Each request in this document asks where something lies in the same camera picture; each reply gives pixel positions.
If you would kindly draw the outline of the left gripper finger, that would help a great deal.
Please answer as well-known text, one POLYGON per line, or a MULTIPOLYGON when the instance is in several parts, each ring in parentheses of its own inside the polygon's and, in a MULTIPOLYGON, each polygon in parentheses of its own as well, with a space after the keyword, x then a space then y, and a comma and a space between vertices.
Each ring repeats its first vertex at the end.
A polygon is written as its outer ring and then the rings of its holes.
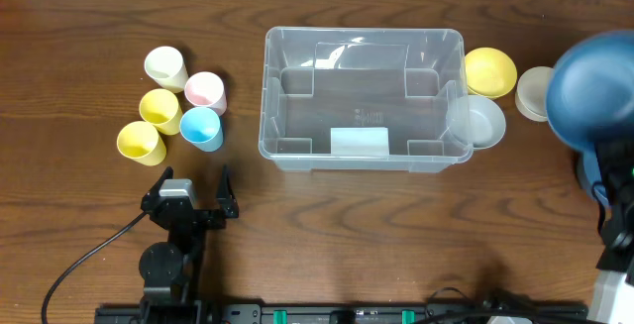
POLYGON ((222 167, 222 173, 216 192, 216 201, 223 210, 239 209, 238 201, 229 178, 229 168, 226 164, 222 167))
POLYGON ((172 179, 173 178, 173 169, 171 166, 167 166, 165 168, 165 170, 163 171, 162 175, 159 177, 159 179, 155 182, 155 184, 150 188, 150 190, 147 193, 147 197, 148 198, 157 198, 159 197, 159 191, 162 187, 162 185, 164 184, 164 182, 168 179, 172 179))

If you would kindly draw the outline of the dark blue large bowl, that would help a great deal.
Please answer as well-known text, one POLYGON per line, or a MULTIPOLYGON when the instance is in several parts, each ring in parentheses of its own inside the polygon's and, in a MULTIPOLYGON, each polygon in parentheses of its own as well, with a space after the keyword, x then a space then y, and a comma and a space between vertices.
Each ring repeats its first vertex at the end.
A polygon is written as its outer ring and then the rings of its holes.
POLYGON ((633 32, 588 38, 556 62, 546 92, 547 119, 570 148, 633 136, 633 32))

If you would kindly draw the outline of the white small bowl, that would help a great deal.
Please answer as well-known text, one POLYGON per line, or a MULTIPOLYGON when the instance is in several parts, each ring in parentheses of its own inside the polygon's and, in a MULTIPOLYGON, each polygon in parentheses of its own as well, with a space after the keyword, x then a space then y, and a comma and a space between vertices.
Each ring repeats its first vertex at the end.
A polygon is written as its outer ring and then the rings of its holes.
POLYGON ((527 119, 546 122, 546 92, 553 69, 548 66, 536 66, 526 70, 517 82, 515 105, 527 119))

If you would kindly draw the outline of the yellow small bowl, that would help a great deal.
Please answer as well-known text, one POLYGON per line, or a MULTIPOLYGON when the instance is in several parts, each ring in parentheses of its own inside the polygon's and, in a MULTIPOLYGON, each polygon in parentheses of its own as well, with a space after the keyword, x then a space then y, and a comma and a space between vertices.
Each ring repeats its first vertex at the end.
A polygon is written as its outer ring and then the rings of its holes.
POLYGON ((478 48, 465 57, 468 90, 471 94, 496 99, 515 87, 518 78, 514 61, 494 48, 478 48))

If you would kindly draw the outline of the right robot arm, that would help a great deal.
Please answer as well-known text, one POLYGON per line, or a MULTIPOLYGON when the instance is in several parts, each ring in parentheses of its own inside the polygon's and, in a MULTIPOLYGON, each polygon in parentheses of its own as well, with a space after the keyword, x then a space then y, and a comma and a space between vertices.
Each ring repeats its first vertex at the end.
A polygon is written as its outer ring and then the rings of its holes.
POLYGON ((633 324, 633 141, 600 143, 595 151, 609 206, 600 208, 598 233, 604 250, 596 265, 599 275, 588 318, 633 324))

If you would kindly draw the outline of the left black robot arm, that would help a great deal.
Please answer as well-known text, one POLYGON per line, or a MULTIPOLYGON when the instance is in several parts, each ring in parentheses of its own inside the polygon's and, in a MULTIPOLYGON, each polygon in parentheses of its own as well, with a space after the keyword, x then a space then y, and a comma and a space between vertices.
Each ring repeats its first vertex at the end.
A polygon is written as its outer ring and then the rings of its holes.
POLYGON ((141 209, 168 232, 167 240, 149 246, 139 261, 144 298, 158 303, 183 303, 197 279, 206 233, 222 230, 239 216, 239 206, 224 166, 217 186, 214 209, 197 209, 190 179, 175 179, 167 167, 143 196, 141 209))

